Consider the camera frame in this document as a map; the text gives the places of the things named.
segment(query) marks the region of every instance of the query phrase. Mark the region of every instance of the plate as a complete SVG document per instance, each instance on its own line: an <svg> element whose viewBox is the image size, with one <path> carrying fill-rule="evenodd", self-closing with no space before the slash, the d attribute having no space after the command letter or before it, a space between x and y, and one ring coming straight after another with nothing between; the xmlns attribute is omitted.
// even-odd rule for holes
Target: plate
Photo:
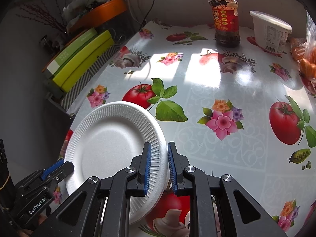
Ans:
<svg viewBox="0 0 316 237"><path fill-rule="evenodd" d="M131 197L130 224L142 219L162 195L168 173L166 140L155 118L129 102L112 102L86 116L74 131L65 161L75 170L66 178L71 195L90 176L113 176L142 154L144 142L151 143L150 183L145 197Z"/></svg>

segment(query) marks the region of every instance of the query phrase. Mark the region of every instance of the metal screw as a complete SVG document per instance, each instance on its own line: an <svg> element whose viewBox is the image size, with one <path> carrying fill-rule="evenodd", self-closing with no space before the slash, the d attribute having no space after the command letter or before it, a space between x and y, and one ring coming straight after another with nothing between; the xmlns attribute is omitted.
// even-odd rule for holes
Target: metal screw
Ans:
<svg viewBox="0 0 316 237"><path fill-rule="evenodd" d="M192 172L195 171L195 167L194 167L194 166L187 166L187 167L185 168L185 170L186 170L187 172L192 173Z"/></svg>
<svg viewBox="0 0 316 237"><path fill-rule="evenodd" d="M88 179L88 183L94 184L98 181L98 178L96 176L91 176Z"/></svg>
<svg viewBox="0 0 316 237"><path fill-rule="evenodd" d="M223 175L223 180L226 182L231 182L233 177L231 175Z"/></svg>
<svg viewBox="0 0 316 237"><path fill-rule="evenodd" d="M133 166L128 166L126 169L125 169L125 172L126 173L132 173L135 171L135 168Z"/></svg>

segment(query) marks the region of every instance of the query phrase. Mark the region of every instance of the table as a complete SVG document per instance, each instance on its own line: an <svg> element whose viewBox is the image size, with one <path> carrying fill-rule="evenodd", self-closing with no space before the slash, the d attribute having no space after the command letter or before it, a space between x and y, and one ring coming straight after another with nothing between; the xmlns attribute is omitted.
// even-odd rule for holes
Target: table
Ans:
<svg viewBox="0 0 316 237"><path fill-rule="evenodd" d="M294 236L315 206L315 96L299 75L289 44L282 55L272 55L256 46L253 30L241 27L240 46L225 49L216 45L214 32L207 25L148 23L108 62L71 129L102 104L141 105L191 165L218 177L231 174ZM60 189L57 196L65 198L65 186ZM162 209L156 206L132 225L130 235L188 236L186 231L172 235L155 219L180 209L167 217L180 217L177 227L187 225L187 200L173 200L180 205L170 207L172 199L164 193ZM154 219L161 233L155 232Z"/></svg>

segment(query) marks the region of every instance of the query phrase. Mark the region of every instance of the container lid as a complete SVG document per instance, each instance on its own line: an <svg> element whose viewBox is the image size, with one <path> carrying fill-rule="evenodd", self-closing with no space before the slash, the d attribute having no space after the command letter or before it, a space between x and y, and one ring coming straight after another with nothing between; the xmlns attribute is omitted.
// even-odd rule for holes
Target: container lid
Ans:
<svg viewBox="0 0 316 237"><path fill-rule="evenodd" d="M272 23L274 25L277 25L281 28L284 28L286 30L288 30L288 32L291 34L292 33L292 27L290 24L286 23L285 21L283 20L280 20L279 18L277 17L274 17L270 14L266 14L264 12L260 12L260 11L250 11L250 15L252 17L256 17L256 18L259 18L261 20L265 20L269 23Z"/></svg>

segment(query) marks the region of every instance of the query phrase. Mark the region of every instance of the barcode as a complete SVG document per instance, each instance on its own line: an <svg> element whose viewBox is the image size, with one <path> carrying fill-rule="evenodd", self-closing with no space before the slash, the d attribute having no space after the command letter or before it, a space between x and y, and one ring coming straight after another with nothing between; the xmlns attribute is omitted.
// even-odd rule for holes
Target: barcode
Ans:
<svg viewBox="0 0 316 237"><path fill-rule="evenodd" d="M269 46L267 46L266 49L267 49L268 51L270 51L270 52L275 52L275 51L276 51L274 48L269 47Z"/></svg>

